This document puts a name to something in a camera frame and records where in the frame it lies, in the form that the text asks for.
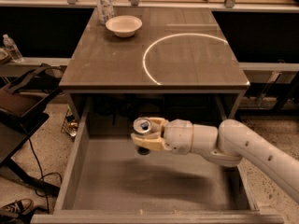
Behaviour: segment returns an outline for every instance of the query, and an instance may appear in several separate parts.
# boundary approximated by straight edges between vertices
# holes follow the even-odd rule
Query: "open drawer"
[[[85,106],[52,215],[32,223],[283,223],[262,215],[242,165],[201,156],[137,153],[131,122]]]

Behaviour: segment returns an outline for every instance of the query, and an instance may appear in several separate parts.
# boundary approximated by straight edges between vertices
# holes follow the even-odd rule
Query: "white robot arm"
[[[134,129],[135,144],[149,150],[195,153],[223,166],[237,166],[244,157],[299,203],[299,161],[241,122],[227,119],[217,129],[181,119],[139,118]]]

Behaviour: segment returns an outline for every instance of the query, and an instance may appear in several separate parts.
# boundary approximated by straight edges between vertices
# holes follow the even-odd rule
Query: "white bowl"
[[[142,21],[134,16],[117,16],[106,22],[106,28],[116,36],[129,37],[142,26]]]

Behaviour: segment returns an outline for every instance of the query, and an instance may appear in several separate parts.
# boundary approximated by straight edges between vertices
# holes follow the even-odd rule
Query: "floor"
[[[64,169],[73,146],[73,141],[69,136],[61,132],[66,111],[67,105],[65,102],[49,104],[46,112],[50,115],[50,119],[32,138],[33,147],[41,163],[44,175],[59,173],[61,176],[64,176]],[[299,160],[299,120],[248,118],[244,120],[244,123],[274,146]],[[29,144],[24,145],[18,151],[14,156],[14,160],[30,175],[37,178],[40,177],[40,172]],[[267,207],[273,208],[275,212],[282,215],[286,224],[299,223],[299,205],[257,167],[246,160],[243,160],[243,163],[250,187],[261,210]],[[56,174],[49,175],[45,179],[52,184],[60,186],[60,179]],[[34,200],[35,205],[47,207],[46,199],[36,195],[34,190],[15,184],[2,177],[0,177],[0,193],[0,206],[15,200],[30,198]],[[51,213],[55,201],[55,198],[49,197]]]

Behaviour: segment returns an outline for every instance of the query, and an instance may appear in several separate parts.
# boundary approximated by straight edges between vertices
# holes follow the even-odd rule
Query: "plastic bottle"
[[[112,0],[97,0],[96,5],[99,20],[105,25],[109,19],[114,17]]]
[[[12,60],[16,63],[21,63],[24,61],[16,43],[12,38],[10,38],[7,34],[3,35],[3,43],[7,48]]]

